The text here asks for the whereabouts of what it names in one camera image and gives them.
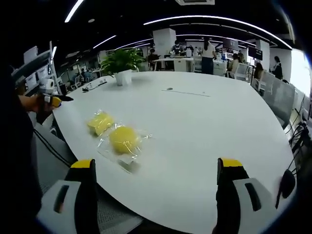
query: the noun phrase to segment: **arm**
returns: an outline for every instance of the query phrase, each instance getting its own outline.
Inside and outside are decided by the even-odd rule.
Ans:
[[[213,56],[216,58],[215,47],[214,47],[214,49],[213,49]]]

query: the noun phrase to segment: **white table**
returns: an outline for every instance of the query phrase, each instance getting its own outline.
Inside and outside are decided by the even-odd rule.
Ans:
[[[248,83],[182,72],[133,75],[128,87],[105,77],[107,84],[88,93],[78,88],[69,95],[74,101],[54,110],[69,147],[78,159],[96,160],[97,182],[111,196],[160,225],[211,233],[217,159],[228,157],[242,162],[276,197],[278,179],[293,156],[277,118]],[[135,174],[97,152],[98,138],[86,122],[98,109],[153,134],[143,142]]]

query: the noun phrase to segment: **small object on table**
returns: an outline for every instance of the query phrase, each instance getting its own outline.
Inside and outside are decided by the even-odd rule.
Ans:
[[[100,112],[88,122],[90,130],[96,135],[101,135],[114,123],[113,117],[109,114]]]
[[[134,154],[139,144],[139,137],[130,127],[121,126],[109,134],[109,140],[117,153]]]

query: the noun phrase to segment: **plastic bag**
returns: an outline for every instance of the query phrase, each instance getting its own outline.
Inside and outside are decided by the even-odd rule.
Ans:
[[[95,116],[87,123],[90,131],[97,136],[101,135],[113,124],[113,117],[103,111],[98,111]]]
[[[99,141],[97,150],[126,171],[133,172],[137,168],[135,160],[141,155],[143,140],[151,136],[129,126],[114,124]]]

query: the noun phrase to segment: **white chair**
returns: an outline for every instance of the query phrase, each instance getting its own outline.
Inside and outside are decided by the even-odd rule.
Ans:
[[[201,73],[201,56],[194,56],[193,72]]]
[[[241,81],[247,81],[247,71],[249,66],[244,63],[239,63],[236,71],[230,72],[231,77],[234,77],[234,79],[241,80]]]
[[[71,85],[70,87],[74,90],[74,89],[77,89],[81,86],[81,83],[80,83],[80,76],[77,76],[75,78],[75,83],[73,85]]]
[[[251,85],[254,89],[261,93],[273,93],[273,82],[275,81],[275,76],[267,71],[263,71],[260,80],[253,79]]]

